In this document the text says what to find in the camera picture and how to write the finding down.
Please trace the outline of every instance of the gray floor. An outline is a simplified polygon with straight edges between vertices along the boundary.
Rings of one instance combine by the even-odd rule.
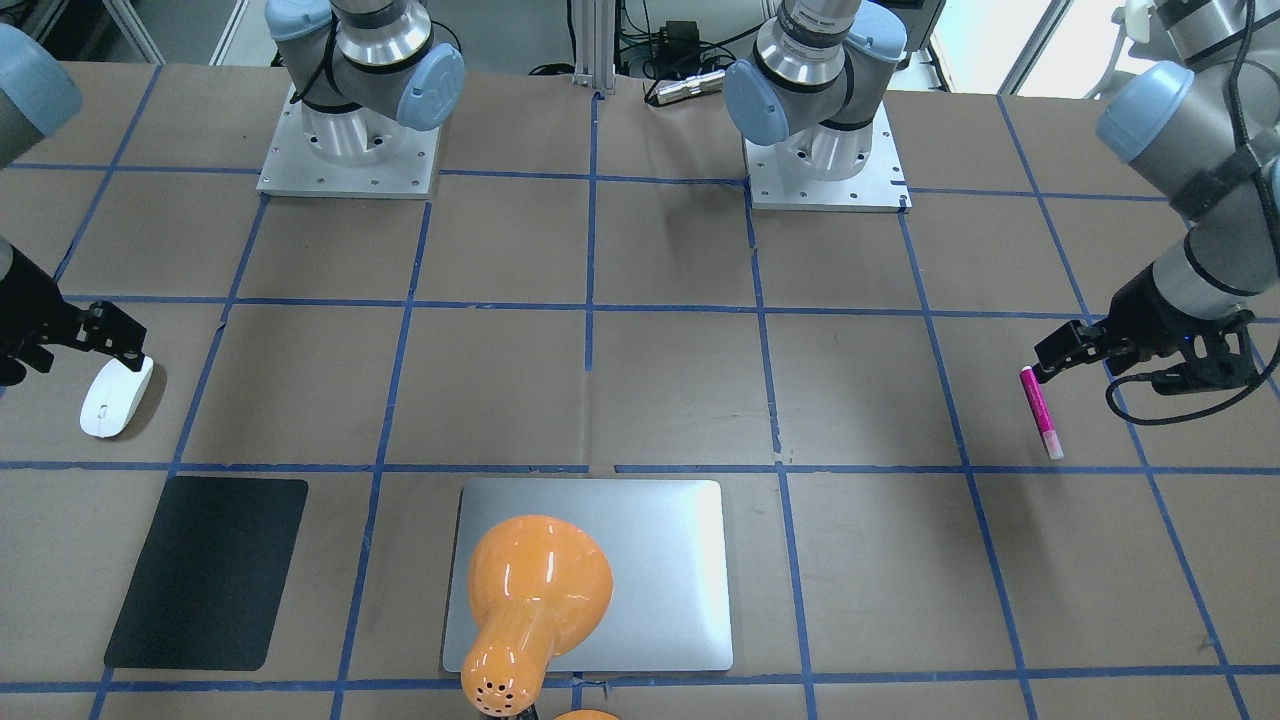
[[[476,74],[433,202],[302,201],[255,192],[282,70],[70,68],[4,233],[160,370],[108,442],[100,359],[0,396],[0,715],[475,717],[439,667],[458,492],[547,474],[718,480],[736,652],[554,676],[548,717],[1280,716],[1275,386],[1133,430],[1073,370],[1052,464],[1016,380],[1184,232],[1098,105],[893,92],[911,211],[772,214],[718,99]],[[259,671],[102,666],[177,473],[311,486]]]

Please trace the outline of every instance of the pink highlighter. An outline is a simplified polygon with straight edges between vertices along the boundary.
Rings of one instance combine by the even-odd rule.
[[[1018,377],[1023,380],[1023,389],[1027,391],[1027,402],[1032,406],[1036,428],[1041,432],[1041,439],[1044,441],[1044,450],[1048,452],[1050,460],[1061,460],[1062,443],[1057,439],[1057,430],[1053,429],[1053,418],[1048,414],[1048,405],[1044,404],[1044,395],[1039,389],[1039,380],[1036,379],[1036,372],[1030,368],[1023,368]]]

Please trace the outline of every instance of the orange plastic object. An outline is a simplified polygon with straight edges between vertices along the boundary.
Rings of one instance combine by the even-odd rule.
[[[618,720],[618,716],[599,710],[575,710],[556,717],[556,720]]]
[[[613,571],[577,527],[521,515],[480,538],[468,575],[480,634],[462,662],[462,692],[480,712],[511,717],[538,700],[550,660],[604,618]]]

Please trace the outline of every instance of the pink marker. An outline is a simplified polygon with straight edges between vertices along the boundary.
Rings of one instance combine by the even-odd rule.
[[[1044,441],[1044,450],[1048,452],[1050,460],[1061,460],[1062,443],[1057,439],[1057,430],[1053,429],[1053,418],[1048,414],[1048,405],[1044,404],[1044,395],[1039,389],[1039,380],[1036,379],[1036,372],[1030,368],[1023,368],[1023,372],[1018,377],[1023,380],[1023,389],[1027,391],[1027,402],[1032,406],[1036,428],[1041,432],[1041,439]]]

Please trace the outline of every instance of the silver laptop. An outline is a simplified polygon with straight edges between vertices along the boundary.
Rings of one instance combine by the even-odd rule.
[[[613,569],[613,600],[582,644],[549,671],[713,671],[733,665],[724,518],[714,480],[479,478],[462,489],[444,625],[458,673],[479,629],[467,569],[480,537],[517,515],[550,515],[591,536]]]

